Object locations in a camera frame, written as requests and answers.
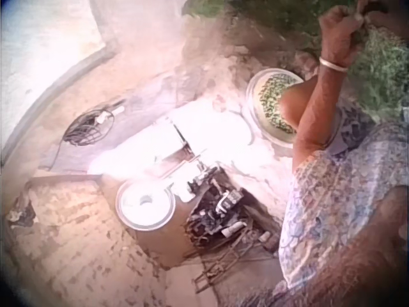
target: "white bowl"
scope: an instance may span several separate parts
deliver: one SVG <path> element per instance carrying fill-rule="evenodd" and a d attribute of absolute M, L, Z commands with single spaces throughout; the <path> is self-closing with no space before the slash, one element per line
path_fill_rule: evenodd
<path fill-rule="evenodd" d="M 163 227 L 174 214 L 175 198 L 160 182 L 129 180 L 116 195 L 116 212 L 135 230 L 150 231 Z"/>

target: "green plant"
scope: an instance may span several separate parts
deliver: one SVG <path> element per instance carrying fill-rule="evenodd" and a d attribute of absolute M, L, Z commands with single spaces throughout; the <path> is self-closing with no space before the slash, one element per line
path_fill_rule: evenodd
<path fill-rule="evenodd" d="M 354 0 L 232 0 L 240 13 L 279 31 L 299 31 L 316 36 L 318 17 L 335 5 L 355 5 Z"/>
<path fill-rule="evenodd" d="M 225 0 L 187 0 L 182 14 L 216 17 L 224 9 Z"/>
<path fill-rule="evenodd" d="M 263 85 L 259 97 L 267 120 L 276 128 L 292 134 L 294 130 L 281 117 L 278 101 L 286 88 L 296 83 L 293 77 L 286 74 L 271 76 Z"/>
<path fill-rule="evenodd" d="M 409 49 L 392 33 L 369 29 L 364 51 L 350 68 L 359 104 L 375 119 L 397 118 L 409 86 Z"/>

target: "green leafy vegetable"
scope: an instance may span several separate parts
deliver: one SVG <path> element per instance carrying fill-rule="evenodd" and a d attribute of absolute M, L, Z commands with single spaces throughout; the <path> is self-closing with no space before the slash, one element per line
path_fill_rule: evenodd
<path fill-rule="evenodd" d="M 260 102 L 268 121 L 276 128 L 292 134 L 294 130 L 281 117 L 279 99 L 286 88 L 297 82 L 293 77 L 286 74 L 271 76 L 261 89 Z"/>

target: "cloth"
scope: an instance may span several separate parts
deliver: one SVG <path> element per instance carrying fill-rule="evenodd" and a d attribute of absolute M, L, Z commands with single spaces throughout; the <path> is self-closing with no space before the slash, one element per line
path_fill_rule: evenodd
<path fill-rule="evenodd" d="M 338 103 L 330 146 L 294 172 L 279 258 L 288 289 L 302 286 L 369 221 L 377 201 L 408 185 L 408 124 L 374 122 Z"/>

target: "bangle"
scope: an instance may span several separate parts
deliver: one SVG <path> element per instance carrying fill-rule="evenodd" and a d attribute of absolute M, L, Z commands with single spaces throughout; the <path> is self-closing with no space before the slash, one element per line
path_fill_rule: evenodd
<path fill-rule="evenodd" d="M 329 68 L 331 68 L 333 70 L 336 70 L 337 72 L 347 72 L 348 71 L 347 68 L 335 65 L 335 64 L 333 64 L 331 62 L 328 62 L 327 60 L 325 60 L 325 59 L 323 59 L 321 57 L 320 57 L 320 63 L 322 65 L 326 66 L 326 67 L 329 67 Z"/>

